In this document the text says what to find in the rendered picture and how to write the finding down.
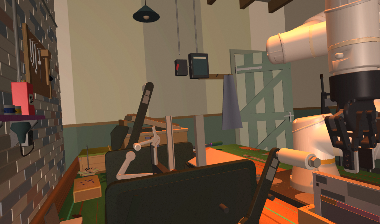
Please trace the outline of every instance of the red box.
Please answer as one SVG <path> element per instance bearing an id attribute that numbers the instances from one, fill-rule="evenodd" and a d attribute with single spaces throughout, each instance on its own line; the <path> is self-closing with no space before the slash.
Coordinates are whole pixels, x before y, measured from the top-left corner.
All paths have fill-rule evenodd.
<path id="1" fill-rule="evenodd" d="M 28 82 L 12 82 L 14 106 L 21 106 L 22 115 L 35 115 L 34 88 Z"/>

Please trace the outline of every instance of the door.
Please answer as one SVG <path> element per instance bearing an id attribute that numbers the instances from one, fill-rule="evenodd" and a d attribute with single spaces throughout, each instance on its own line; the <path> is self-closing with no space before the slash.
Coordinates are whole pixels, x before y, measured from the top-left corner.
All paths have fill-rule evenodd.
<path id="1" fill-rule="evenodd" d="M 292 149 L 290 63 L 273 65 L 265 51 L 231 50 L 230 54 L 243 124 L 236 131 L 236 143 L 267 151 Z"/>

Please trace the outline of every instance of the printed label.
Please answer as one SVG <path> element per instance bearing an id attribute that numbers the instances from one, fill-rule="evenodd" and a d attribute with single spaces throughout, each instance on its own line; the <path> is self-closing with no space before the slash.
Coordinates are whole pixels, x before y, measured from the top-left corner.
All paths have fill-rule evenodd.
<path id="1" fill-rule="evenodd" d="M 28 94 L 29 95 L 29 105 L 34 105 L 34 95 L 33 94 Z"/>

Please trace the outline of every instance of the wooden ceiling beam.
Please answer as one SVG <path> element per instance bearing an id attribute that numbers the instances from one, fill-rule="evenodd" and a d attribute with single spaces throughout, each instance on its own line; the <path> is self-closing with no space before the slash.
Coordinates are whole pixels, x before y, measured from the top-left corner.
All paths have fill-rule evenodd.
<path id="1" fill-rule="evenodd" d="M 292 2 L 292 0 L 271 0 L 268 3 L 269 13 L 274 13 L 275 11 L 281 9 L 286 4 Z"/>
<path id="2" fill-rule="evenodd" d="M 251 5 L 255 0 L 240 0 L 240 9 L 246 9 Z"/>
<path id="3" fill-rule="evenodd" d="M 216 2 L 216 0 L 207 0 L 207 4 L 208 5 L 212 5 L 212 4 L 214 4 Z"/>

